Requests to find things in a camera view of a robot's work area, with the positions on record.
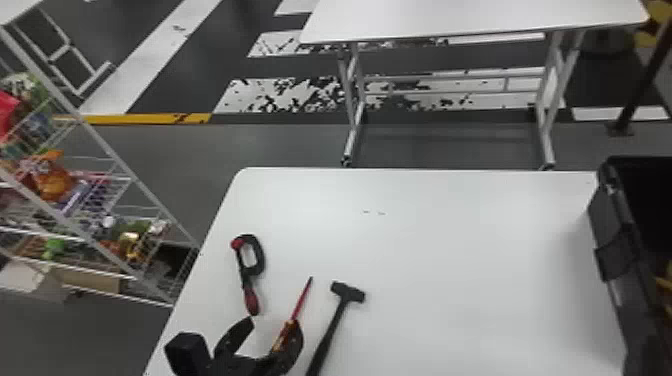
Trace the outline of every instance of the table top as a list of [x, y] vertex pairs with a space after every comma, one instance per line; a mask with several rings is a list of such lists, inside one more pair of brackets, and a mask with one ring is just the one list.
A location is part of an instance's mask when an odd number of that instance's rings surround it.
[[304, 44], [598, 28], [645, 22], [639, 0], [320, 0]]
[[42, 0], [2, 0], [0, 25], [11, 23], [41, 2]]
[[171, 375], [180, 331], [212, 349], [246, 316], [230, 241], [258, 236], [262, 315], [240, 353], [267, 352], [314, 276], [300, 320], [304, 375], [350, 304], [321, 375], [620, 376], [625, 349], [598, 277], [592, 173], [270, 169], [231, 184], [145, 376]]

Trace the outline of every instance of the red screwdriver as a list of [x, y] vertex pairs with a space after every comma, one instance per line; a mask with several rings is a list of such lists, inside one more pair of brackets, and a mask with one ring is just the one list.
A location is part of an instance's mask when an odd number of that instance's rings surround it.
[[296, 327], [297, 323], [296, 319], [299, 317], [299, 313], [301, 312], [301, 308], [303, 307], [303, 302], [306, 300], [306, 295], [308, 294], [308, 290], [310, 290], [310, 285], [312, 283], [313, 283], [313, 277], [311, 276], [310, 278], [308, 278], [308, 282], [306, 282], [306, 286], [303, 288], [301, 296], [299, 296], [299, 301], [296, 302], [296, 307], [294, 307], [292, 316], [289, 318], [289, 320], [285, 321], [285, 326], [282, 328], [282, 331], [280, 332], [278, 339], [275, 340], [273, 347], [271, 347], [271, 351], [273, 352], [281, 351], [282, 347], [285, 345], [287, 336]]

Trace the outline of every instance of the floor marking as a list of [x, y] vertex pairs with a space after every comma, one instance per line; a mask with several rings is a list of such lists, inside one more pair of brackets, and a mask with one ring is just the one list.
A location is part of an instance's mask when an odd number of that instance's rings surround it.
[[[623, 107], [573, 107], [572, 115], [576, 121], [616, 120]], [[670, 117], [662, 106], [639, 106], [632, 120], [667, 120]]]
[[289, 14], [313, 13], [318, 0], [282, 0], [282, 3], [275, 10], [276, 16], [286, 16]]
[[[534, 90], [539, 86], [539, 79], [511, 78], [508, 84], [510, 90], [531, 92], [501, 93], [505, 86], [504, 78], [470, 79], [469, 76], [542, 71], [543, 67], [437, 72], [427, 75], [456, 77], [459, 80], [393, 83], [394, 90], [404, 90], [404, 93], [392, 96], [385, 94], [390, 83], [371, 82], [366, 85], [366, 91], [380, 94], [367, 96], [367, 105], [370, 110], [398, 108], [408, 111], [527, 108], [534, 102]], [[544, 95], [547, 106], [556, 81], [555, 74], [552, 74]], [[213, 113], [328, 112], [339, 109], [343, 103], [343, 90], [335, 76], [246, 78], [231, 81]]]
[[[91, 125], [177, 125], [207, 124], [209, 113], [160, 113], [126, 115], [89, 115], [84, 119]], [[57, 116], [56, 119], [72, 119], [71, 116]]]
[[220, 0], [184, 0], [82, 104], [85, 115], [123, 114]]
[[[299, 43], [301, 30], [269, 31], [257, 38], [248, 58], [308, 55], [311, 53], [335, 52], [336, 47], [330, 45], [302, 46]], [[407, 41], [383, 41], [360, 43], [362, 51], [374, 51], [388, 48], [404, 47], [445, 47], [450, 44], [478, 44], [492, 42], [529, 42], [544, 40], [543, 33], [516, 33], [507, 35], [477, 35], [450, 38], [424, 38]]]

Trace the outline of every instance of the yellow floor line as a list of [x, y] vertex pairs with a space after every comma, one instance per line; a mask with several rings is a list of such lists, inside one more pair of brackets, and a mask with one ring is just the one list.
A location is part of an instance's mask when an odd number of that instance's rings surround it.
[[91, 125], [176, 125], [207, 124], [209, 113], [163, 113], [163, 114], [126, 114], [126, 115], [89, 115], [84, 116]]

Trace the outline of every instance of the black hammer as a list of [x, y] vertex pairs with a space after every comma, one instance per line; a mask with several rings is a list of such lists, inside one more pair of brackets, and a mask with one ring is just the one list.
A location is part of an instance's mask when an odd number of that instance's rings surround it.
[[324, 334], [324, 337], [322, 337], [320, 344], [317, 346], [317, 350], [315, 350], [313, 359], [311, 359], [310, 365], [308, 366], [306, 376], [317, 376], [320, 374], [320, 369], [322, 369], [324, 359], [326, 359], [327, 353], [329, 352], [329, 347], [331, 346], [331, 340], [334, 337], [334, 332], [338, 327], [338, 323], [341, 321], [341, 317], [343, 316], [343, 312], [345, 311], [345, 307], [348, 305], [348, 303], [364, 302], [364, 292], [357, 290], [354, 287], [350, 287], [345, 283], [334, 281], [334, 283], [331, 284], [331, 291], [341, 297], [341, 302], [338, 303], [338, 308], [336, 308], [334, 318], [331, 319], [331, 323], [329, 323], [327, 332]]

